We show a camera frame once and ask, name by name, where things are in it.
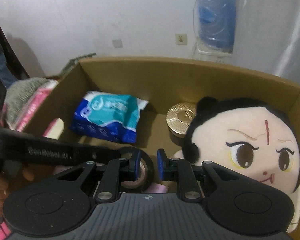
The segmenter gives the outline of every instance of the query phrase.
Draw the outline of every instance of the ribbed gray surface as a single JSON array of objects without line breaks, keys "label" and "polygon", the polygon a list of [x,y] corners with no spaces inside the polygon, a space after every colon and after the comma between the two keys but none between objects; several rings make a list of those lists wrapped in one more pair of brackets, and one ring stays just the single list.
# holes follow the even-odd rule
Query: ribbed gray surface
[{"label": "ribbed gray surface", "polygon": [[111,204],[96,207],[80,227],[62,236],[31,238],[13,234],[9,240],[290,240],[285,233],[249,237],[214,223],[198,204],[185,203],[176,194],[122,194]]}]

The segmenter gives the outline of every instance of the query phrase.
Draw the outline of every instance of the crosshair symbol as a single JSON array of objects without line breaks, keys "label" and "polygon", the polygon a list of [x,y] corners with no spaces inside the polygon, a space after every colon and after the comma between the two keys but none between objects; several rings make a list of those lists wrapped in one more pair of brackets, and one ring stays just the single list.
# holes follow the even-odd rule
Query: crosshair symbol
[{"label": "crosshair symbol", "polygon": [[145,196],[145,199],[146,199],[146,200],[151,200],[151,199],[153,199],[153,197],[152,197],[151,195],[146,195],[146,196]]}]

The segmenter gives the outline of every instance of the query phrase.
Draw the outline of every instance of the cardboard box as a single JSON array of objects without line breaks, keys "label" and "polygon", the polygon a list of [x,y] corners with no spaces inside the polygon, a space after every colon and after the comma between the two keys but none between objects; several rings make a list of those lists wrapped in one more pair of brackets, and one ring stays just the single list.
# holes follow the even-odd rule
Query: cardboard box
[{"label": "cardboard box", "polygon": [[[40,136],[48,124],[58,117],[64,121],[65,127],[69,127],[76,107],[89,90],[130,94],[149,101],[141,113],[136,147],[148,153],[154,163],[157,149],[164,148],[168,156],[179,150],[169,137],[165,122],[167,110],[179,102],[196,103],[204,96],[219,100],[250,97],[265,101],[288,114],[300,143],[298,84],[231,65],[155,57],[109,57],[79,61],[42,104],[25,132]],[[112,144],[95,138],[81,139],[69,129],[64,131],[60,140],[93,145]],[[300,220],[291,236],[300,239]]]}]

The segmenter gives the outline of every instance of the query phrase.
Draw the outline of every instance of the wall switch plate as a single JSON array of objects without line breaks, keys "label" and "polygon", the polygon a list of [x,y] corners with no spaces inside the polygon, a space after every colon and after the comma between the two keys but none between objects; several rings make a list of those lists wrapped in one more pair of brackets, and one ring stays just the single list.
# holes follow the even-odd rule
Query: wall switch plate
[{"label": "wall switch plate", "polygon": [[115,48],[123,48],[122,40],[112,40],[112,44]]},{"label": "wall switch plate", "polygon": [[187,45],[188,35],[187,34],[176,34],[176,44],[177,45]]}]

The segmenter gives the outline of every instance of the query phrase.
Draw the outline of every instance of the wet wipes package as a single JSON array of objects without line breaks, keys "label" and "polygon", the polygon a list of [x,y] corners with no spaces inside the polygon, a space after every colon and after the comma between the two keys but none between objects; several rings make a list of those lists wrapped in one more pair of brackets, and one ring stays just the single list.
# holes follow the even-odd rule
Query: wet wipes package
[{"label": "wet wipes package", "polygon": [[147,104],[130,95],[89,91],[74,112],[70,128],[90,137],[135,143],[140,111]]}]

